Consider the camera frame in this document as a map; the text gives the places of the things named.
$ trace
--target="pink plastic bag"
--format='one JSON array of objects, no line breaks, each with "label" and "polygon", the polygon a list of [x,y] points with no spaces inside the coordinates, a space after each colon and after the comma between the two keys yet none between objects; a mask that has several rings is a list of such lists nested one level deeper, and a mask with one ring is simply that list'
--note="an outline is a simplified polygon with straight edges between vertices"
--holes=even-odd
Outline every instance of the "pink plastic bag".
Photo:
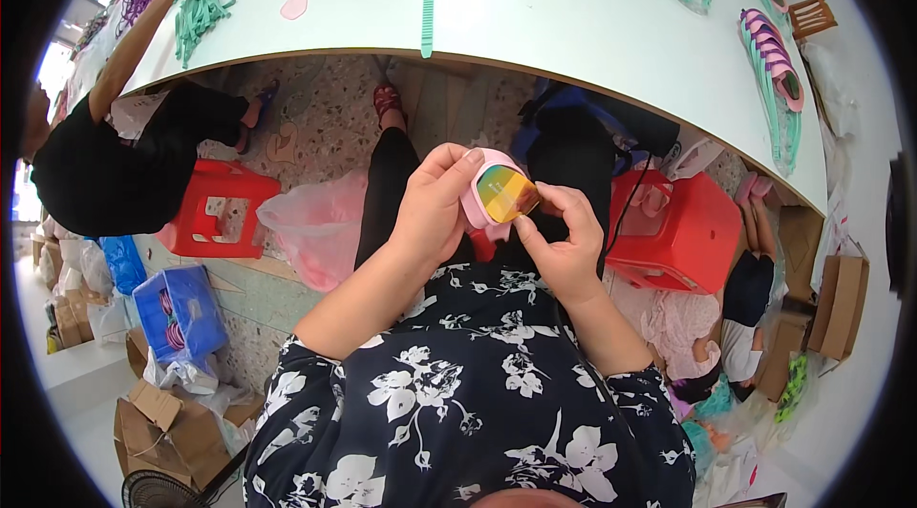
[{"label": "pink plastic bag", "polygon": [[258,220],[273,230],[292,268],[315,291],[328,292],[353,273],[360,243],[365,171],[304,184],[270,198]]}]

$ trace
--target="hand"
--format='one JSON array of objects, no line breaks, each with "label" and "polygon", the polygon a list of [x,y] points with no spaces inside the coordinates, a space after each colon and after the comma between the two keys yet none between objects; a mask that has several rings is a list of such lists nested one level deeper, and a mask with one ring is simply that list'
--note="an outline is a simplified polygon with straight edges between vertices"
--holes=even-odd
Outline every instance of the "hand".
[{"label": "hand", "polygon": [[389,244],[410,252],[417,262],[430,262],[433,269],[452,257],[465,233],[459,196],[484,164],[482,151],[474,149],[463,157],[467,151],[451,143],[433,148],[408,178],[389,239]]},{"label": "hand", "polygon": [[535,185],[541,193],[542,211],[563,217],[569,228],[566,241],[547,243],[530,217],[519,216],[512,221],[541,278],[568,311],[600,293],[606,295],[595,273],[604,233],[589,200],[573,188],[541,181]]}]

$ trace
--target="black shirt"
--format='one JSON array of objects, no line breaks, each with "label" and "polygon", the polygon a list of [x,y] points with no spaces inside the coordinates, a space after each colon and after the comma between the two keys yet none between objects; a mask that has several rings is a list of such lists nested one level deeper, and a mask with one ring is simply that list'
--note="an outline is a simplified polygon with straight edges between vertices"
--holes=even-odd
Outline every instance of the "black shirt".
[{"label": "black shirt", "polygon": [[91,238],[159,231],[151,215],[157,186],[150,160],[89,112],[89,96],[52,130],[32,160],[32,181],[55,221]]}]

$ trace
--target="woman's right hand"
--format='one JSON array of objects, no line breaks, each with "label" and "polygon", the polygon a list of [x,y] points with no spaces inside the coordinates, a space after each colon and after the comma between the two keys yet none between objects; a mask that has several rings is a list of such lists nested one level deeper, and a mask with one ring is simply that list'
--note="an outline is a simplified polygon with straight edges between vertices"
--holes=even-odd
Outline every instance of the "woman's right hand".
[{"label": "woman's right hand", "polygon": [[605,245],[604,232],[586,195],[574,188],[541,181],[535,185],[542,197],[541,209],[562,217],[569,228],[566,241],[547,243],[530,217],[519,216],[512,221],[541,278],[567,310],[594,296],[607,296],[595,273]]}]

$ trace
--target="woman's left hand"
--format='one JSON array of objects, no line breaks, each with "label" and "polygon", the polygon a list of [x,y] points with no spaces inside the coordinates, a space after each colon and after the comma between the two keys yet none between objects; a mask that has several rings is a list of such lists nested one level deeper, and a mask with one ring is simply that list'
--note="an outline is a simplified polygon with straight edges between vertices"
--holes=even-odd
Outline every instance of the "woman's left hand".
[{"label": "woman's left hand", "polygon": [[484,164],[484,153],[440,144],[408,178],[389,245],[435,269],[459,247],[465,216],[459,196]]}]

